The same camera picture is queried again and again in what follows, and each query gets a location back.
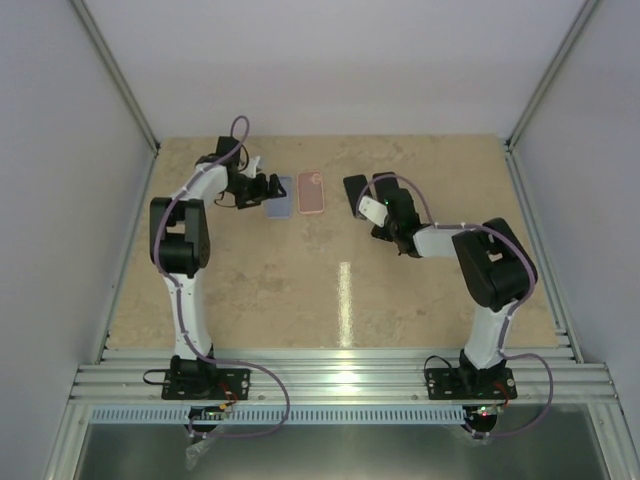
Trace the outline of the lilac phone case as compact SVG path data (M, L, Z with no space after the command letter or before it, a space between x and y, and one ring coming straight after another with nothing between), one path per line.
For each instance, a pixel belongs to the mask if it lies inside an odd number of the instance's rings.
M279 176L284 195L265 202L265 213L269 219L289 219L293 210L293 179L291 176Z

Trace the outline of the pink phone case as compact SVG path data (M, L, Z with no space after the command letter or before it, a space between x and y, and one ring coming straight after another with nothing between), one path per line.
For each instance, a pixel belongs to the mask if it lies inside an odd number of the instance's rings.
M298 210L303 215L320 214L325 209L323 176L319 171L297 175Z

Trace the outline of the black smartphone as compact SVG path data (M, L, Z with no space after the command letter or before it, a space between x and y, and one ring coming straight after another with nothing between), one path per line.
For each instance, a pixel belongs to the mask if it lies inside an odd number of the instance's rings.
M367 179L364 174L351 175L343 178L343 186L345 188L352 215L355 218L359 215L357 201L360 198L360 193L366 185Z

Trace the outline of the black phone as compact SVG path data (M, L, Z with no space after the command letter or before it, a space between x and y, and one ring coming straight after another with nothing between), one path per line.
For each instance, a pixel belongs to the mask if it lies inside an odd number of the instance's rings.
M389 190L399 188L399 183L394 172L381 172L373 175L376 191L379 195L383 195Z

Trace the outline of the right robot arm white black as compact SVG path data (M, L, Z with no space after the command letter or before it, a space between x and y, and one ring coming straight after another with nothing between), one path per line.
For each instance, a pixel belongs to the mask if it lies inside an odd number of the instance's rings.
M509 224L502 218L479 225L423 222L404 188L388 191L381 200L361 194L356 211L381 230L400 255L455 258L476 304L458 365L425 369L429 396L481 399L497 383L506 386L506 337L538 281L536 267Z

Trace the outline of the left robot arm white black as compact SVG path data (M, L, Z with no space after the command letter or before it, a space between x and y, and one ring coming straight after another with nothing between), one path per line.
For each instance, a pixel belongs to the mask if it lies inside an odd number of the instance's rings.
M161 382L164 400L248 398L251 368L216 361L202 285L211 255L208 207L225 194L238 210L287 197L279 177L262 173L260 162L244 153L240 139L222 136L177 192L150 202L150 258L166 284L175 328L174 353Z

